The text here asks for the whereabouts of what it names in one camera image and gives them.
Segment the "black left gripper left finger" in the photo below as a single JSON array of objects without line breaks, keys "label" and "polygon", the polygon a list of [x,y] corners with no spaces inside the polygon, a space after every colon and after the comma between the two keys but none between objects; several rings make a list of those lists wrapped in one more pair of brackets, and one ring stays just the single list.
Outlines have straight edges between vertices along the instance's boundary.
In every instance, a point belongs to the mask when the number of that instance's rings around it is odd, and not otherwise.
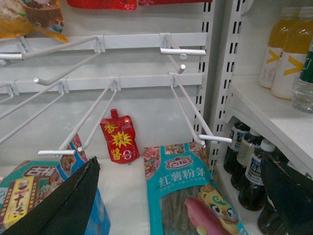
[{"label": "black left gripper left finger", "polygon": [[83,235],[94,203],[100,166],[88,160],[4,235]]}]

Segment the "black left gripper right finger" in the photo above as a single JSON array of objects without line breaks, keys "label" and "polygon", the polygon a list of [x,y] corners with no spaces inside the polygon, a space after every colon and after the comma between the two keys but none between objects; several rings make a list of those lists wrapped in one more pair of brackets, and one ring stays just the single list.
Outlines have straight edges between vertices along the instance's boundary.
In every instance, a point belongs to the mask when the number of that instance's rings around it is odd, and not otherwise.
[{"label": "black left gripper right finger", "polygon": [[261,159],[261,177],[288,234],[311,235],[313,181],[269,154]]}]

